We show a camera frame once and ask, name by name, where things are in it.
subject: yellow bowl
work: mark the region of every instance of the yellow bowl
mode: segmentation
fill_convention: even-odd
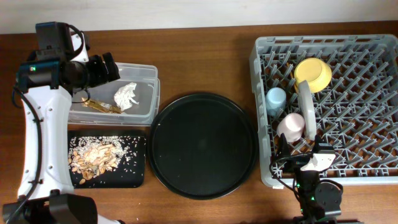
[[[294,70],[294,78],[298,86],[306,80],[312,93],[317,93],[330,83],[331,69],[329,65],[317,58],[308,58],[300,62]]]

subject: blue cup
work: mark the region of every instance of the blue cup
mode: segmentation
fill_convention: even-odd
[[[267,114],[276,116],[279,109],[284,110],[286,105],[286,93],[279,87],[271,88],[266,95]]]

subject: crumpled paper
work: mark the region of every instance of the crumpled paper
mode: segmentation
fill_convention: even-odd
[[[133,97],[134,90],[136,89],[137,83],[129,83],[124,87],[119,88],[119,90],[114,94],[114,101],[118,104],[121,111],[129,109],[132,107],[132,103],[139,104],[139,102],[135,101]]]

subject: table surface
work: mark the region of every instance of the table surface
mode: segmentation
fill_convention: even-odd
[[[256,121],[248,58],[258,37],[275,35],[394,34],[398,21],[339,24],[214,27],[201,29],[88,32],[90,55],[111,52],[115,61],[155,65],[161,83],[160,108],[196,91],[237,102]],[[17,198],[24,161],[24,112],[11,104],[19,64],[37,48],[34,34],[0,35],[0,202]],[[104,128],[70,126],[69,129]],[[347,186],[339,220],[397,223],[398,185]],[[259,163],[233,193],[214,200],[190,200],[166,189],[148,163],[144,184],[136,189],[85,189],[98,212],[126,223],[283,223],[300,215],[287,189],[272,190],[260,178]]]

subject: black plate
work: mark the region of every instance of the black plate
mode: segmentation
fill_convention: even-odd
[[[152,123],[148,145],[157,178],[171,191],[199,200],[237,189],[249,177],[259,148],[248,115],[211,93],[169,104]]]
[[[102,136],[123,136],[121,145],[123,148],[129,146],[129,152],[122,158],[119,166],[115,171],[106,171],[98,177],[86,180],[84,184],[79,184],[83,178],[82,174],[72,172],[69,169],[72,184],[76,189],[84,188],[127,188],[139,187],[144,181],[145,171],[145,151],[146,139],[142,131],[121,131],[121,130],[79,130],[68,132],[68,151],[70,150],[70,142],[73,137],[97,137]]]

